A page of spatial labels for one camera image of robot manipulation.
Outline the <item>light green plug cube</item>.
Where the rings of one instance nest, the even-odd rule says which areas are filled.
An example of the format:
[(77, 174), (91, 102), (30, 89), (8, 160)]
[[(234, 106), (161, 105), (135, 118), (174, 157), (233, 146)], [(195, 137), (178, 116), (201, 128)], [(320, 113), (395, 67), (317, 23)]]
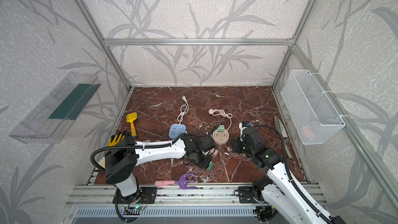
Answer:
[(217, 128), (217, 132), (224, 132), (225, 131), (225, 126), (224, 125), (219, 125)]

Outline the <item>yellow black work glove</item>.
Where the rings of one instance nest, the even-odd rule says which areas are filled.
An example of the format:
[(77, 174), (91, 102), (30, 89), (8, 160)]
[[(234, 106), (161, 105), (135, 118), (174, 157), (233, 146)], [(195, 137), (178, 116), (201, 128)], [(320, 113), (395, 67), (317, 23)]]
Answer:
[[(110, 137), (110, 140), (107, 144), (108, 147), (112, 147), (117, 145), (121, 140), (123, 140), (126, 136), (129, 136), (130, 134), (128, 132), (126, 132), (126, 130), (122, 131), (122, 132), (118, 132), (115, 135), (112, 135)], [(103, 157), (101, 159), (101, 161), (99, 162), (99, 165), (102, 166), (103, 168), (105, 168), (105, 157)]]

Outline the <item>green sponge in bin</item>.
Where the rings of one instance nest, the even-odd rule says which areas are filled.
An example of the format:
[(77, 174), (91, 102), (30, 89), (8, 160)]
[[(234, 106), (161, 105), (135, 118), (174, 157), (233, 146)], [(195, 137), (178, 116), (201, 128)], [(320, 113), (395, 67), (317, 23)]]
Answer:
[(49, 119), (76, 120), (101, 84), (78, 84), (49, 116)]

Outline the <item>blue square power strip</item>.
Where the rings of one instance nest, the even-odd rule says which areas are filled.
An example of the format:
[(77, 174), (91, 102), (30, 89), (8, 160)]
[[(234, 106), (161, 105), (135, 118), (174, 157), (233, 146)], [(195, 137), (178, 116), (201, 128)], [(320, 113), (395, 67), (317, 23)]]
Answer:
[(181, 124), (181, 123), (174, 123), (171, 125), (170, 130), (169, 130), (169, 138), (171, 140), (174, 140), (182, 133), (185, 133), (186, 130), (187, 130), (186, 125)]

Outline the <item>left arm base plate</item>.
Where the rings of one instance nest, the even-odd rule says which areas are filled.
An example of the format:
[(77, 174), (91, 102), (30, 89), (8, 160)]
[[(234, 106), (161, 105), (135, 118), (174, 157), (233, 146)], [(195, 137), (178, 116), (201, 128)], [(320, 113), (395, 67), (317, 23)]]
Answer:
[(138, 192), (123, 197), (122, 195), (114, 196), (113, 204), (154, 204), (157, 194), (156, 187), (140, 187)]

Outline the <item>clear plastic wall bin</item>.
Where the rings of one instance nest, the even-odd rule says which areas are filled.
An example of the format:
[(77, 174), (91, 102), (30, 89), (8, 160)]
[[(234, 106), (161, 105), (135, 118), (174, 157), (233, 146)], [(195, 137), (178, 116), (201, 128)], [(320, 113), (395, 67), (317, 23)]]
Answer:
[(58, 144), (95, 95), (96, 75), (70, 72), (9, 134), (25, 144)]

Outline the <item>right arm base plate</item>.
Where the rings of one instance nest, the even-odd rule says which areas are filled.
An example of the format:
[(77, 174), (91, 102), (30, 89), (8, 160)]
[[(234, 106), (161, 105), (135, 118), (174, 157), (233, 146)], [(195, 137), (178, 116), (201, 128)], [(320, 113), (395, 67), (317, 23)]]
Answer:
[(252, 186), (240, 186), (237, 190), (237, 196), (241, 204), (248, 203), (265, 203), (264, 200), (259, 200), (255, 196), (255, 192)]

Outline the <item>yellow toy shovel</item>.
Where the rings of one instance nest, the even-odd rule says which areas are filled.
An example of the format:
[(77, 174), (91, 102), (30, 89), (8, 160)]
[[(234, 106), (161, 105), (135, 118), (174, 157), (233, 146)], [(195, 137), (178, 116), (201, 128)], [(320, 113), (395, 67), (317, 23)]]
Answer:
[(130, 124), (131, 135), (133, 138), (137, 137), (136, 128), (134, 125), (134, 121), (137, 119), (137, 113), (130, 113), (126, 116), (126, 122)]

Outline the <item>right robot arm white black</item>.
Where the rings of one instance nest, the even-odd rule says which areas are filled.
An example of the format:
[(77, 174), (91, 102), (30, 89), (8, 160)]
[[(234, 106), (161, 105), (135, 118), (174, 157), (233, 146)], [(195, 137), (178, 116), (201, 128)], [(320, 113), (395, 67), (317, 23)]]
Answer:
[[(266, 147), (258, 128), (274, 131), (282, 142), (283, 155)], [(265, 176), (252, 184), (256, 201), (273, 206), (291, 224), (344, 224), (340, 216), (332, 216), (320, 205), (291, 173), (283, 135), (274, 127), (244, 121), (239, 124), (240, 137), (234, 151), (245, 154)]]

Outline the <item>pink plug cube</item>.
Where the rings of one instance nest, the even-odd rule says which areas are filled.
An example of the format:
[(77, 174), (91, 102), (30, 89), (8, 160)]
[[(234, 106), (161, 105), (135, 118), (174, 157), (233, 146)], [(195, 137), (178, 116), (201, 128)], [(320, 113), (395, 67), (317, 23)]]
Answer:
[(217, 154), (219, 153), (219, 151), (217, 149), (212, 149), (209, 151), (209, 155), (213, 158), (215, 158), (217, 156)]

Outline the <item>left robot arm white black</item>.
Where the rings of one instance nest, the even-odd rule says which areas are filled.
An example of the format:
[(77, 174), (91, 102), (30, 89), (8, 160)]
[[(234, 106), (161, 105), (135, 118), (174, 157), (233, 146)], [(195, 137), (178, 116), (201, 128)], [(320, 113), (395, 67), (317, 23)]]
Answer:
[(126, 136), (114, 146), (95, 150), (90, 162), (106, 176), (106, 183), (115, 185), (117, 193), (123, 197), (137, 195), (140, 191), (133, 169), (147, 162), (164, 159), (188, 159), (202, 170), (208, 169), (215, 148), (212, 134), (215, 126), (207, 134), (182, 133), (170, 141), (138, 142)]

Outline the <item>aluminium front rail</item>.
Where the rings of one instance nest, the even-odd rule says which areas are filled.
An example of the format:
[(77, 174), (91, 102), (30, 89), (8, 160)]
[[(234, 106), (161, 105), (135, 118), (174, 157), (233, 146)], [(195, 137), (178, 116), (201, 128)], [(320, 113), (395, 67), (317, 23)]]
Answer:
[[(235, 206), (239, 205), (237, 190), (249, 187), (251, 183), (210, 183), (196, 184), (196, 189), (183, 190), (177, 185), (157, 189), (156, 193), (146, 194), (154, 198), (150, 206)], [(107, 185), (75, 186), (67, 205), (112, 206), (116, 188)]]

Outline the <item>pink item in basket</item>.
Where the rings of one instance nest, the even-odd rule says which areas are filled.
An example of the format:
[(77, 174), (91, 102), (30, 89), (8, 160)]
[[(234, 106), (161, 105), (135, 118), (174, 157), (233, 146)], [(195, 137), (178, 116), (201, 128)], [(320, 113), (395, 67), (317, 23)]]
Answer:
[(315, 133), (311, 130), (310, 126), (308, 125), (302, 126), (302, 133), (307, 139), (313, 139), (315, 137)]

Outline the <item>teal plug cube right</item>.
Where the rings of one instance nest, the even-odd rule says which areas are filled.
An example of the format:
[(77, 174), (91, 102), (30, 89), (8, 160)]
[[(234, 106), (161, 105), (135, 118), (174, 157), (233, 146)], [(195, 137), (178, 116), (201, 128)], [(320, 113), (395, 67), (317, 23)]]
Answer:
[(211, 170), (211, 169), (213, 168), (213, 166), (214, 166), (214, 163), (213, 163), (213, 162), (210, 162), (210, 163), (209, 163), (209, 166), (208, 166), (208, 168), (207, 168), (207, 170)]

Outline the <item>purple pink toy rake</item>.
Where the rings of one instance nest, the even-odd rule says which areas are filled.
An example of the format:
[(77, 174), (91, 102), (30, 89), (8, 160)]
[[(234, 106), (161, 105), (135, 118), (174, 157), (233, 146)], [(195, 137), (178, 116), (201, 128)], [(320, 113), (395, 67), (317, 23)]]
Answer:
[(158, 188), (169, 186), (176, 184), (179, 186), (180, 189), (187, 190), (187, 189), (197, 189), (195, 186), (188, 185), (189, 183), (195, 183), (196, 181), (196, 174), (195, 173), (186, 173), (180, 176), (178, 180), (158, 180), (155, 181), (154, 185)]

